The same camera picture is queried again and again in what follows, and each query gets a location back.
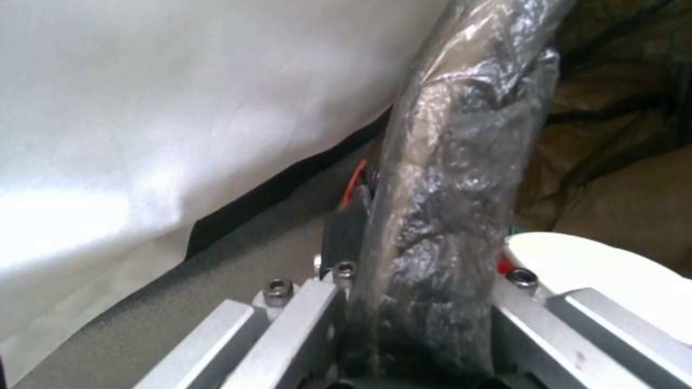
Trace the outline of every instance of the clear plastic wrap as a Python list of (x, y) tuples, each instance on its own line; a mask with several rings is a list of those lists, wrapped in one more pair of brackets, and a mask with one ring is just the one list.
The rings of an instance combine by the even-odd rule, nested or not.
[(347, 373), (491, 373), (496, 262), (558, 78), (547, 47), (571, 5), (454, 1), (438, 21), (387, 130)]

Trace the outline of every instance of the red wire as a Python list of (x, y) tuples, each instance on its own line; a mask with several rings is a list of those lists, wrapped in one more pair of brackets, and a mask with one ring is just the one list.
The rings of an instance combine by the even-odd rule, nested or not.
[(353, 171), (353, 175), (351, 176), (350, 181), (348, 181), (348, 186), (346, 187), (344, 196), (341, 199), (341, 209), (348, 207), (353, 200), (353, 195), (356, 192), (358, 180), (360, 179), (361, 174), (363, 173), (363, 170), (365, 170), (366, 166), (367, 160), (362, 159), (361, 162), (358, 162), (358, 166), (356, 166), (356, 169)]

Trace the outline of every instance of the gray surface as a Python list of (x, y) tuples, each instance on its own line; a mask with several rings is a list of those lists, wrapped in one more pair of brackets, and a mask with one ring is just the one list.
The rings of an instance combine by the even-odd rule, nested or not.
[(251, 302), (270, 277), (311, 276), (324, 216), (362, 151), (96, 318), (15, 387), (132, 387), (222, 300)]

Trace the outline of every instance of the white fabric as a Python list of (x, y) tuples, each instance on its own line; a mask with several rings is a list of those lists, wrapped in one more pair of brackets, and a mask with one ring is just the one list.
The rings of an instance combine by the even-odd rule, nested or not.
[(10, 384), (191, 225), (377, 117), (446, 0), (0, 1)]
[(525, 233), (507, 240), (511, 261), (555, 294), (593, 288), (677, 340), (692, 345), (692, 280), (640, 255), (586, 238)]

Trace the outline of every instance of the black plastic part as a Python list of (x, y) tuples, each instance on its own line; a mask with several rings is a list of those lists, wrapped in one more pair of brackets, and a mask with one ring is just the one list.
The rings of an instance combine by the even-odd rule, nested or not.
[(370, 197), (368, 187), (359, 185), (350, 205), (327, 218), (322, 238), (320, 278), (339, 262), (358, 261), (365, 224), (370, 213)]
[(455, 384), (441, 386), (427, 382), (389, 379), (339, 379), (314, 383), (312, 386), (308, 386), (307, 389), (469, 389), (469, 387)]
[(2, 367), (2, 359), (0, 359), (0, 389), (7, 389), (7, 381), (5, 381), (5, 370)]
[(545, 389), (545, 387), (531, 375), (511, 374), (489, 379), (478, 389)]

